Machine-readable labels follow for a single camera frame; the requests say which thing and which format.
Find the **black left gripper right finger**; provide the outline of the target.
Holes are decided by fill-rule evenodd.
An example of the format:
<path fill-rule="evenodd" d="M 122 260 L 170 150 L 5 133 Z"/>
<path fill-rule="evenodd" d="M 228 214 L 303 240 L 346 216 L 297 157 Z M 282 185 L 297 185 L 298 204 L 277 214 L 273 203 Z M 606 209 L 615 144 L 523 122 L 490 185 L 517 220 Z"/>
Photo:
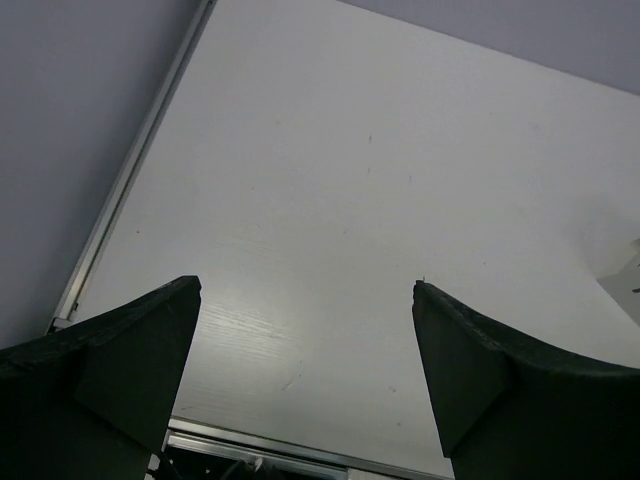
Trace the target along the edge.
<path fill-rule="evenodd" d="M 552 346 L 432 284 L 412 317 L 458 479 L 635 479 L 639 372 Z"/>

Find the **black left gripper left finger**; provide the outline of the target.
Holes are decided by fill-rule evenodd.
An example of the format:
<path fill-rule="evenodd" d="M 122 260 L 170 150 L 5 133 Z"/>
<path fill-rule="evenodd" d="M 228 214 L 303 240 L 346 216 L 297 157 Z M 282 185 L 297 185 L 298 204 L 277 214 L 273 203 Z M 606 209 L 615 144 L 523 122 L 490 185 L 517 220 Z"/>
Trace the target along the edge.
<path fill-rule="evenodd" d="M 201 305 L 179 277 L 1 352 L 4 479 L 142 479 L 158 453 Z"/>

